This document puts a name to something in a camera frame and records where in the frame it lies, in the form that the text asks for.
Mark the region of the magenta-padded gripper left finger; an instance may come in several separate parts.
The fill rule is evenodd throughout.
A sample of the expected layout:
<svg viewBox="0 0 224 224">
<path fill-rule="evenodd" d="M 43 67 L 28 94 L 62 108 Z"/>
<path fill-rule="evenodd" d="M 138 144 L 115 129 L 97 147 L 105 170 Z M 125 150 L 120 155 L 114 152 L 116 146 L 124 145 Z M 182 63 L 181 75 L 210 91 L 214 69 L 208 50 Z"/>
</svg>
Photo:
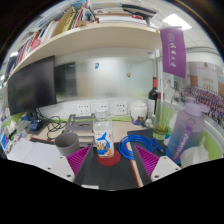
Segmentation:
<svg viewBox="0 0 224 224">
<path fill-rule="evenodd" d="M 60 156 L 46 170 L 56 176 L 81 186 L 93 157 L 93 146 L 82 148 L 68 157 Z"/>
</svg>

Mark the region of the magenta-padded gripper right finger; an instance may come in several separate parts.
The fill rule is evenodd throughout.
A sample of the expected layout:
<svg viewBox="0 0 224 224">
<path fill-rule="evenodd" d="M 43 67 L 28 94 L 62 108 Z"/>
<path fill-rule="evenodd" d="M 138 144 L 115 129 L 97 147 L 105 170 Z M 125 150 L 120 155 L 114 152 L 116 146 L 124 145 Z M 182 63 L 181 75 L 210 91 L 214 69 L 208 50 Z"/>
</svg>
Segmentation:
<svg viewBox="0 0 224 224">
<path fill-rule="evenodd" d="M 140 146 L 134 146 L 133 154 L 144 185 L 180 170 L 180 167 L 169 157 L 159 157 Z"/>
</svg>

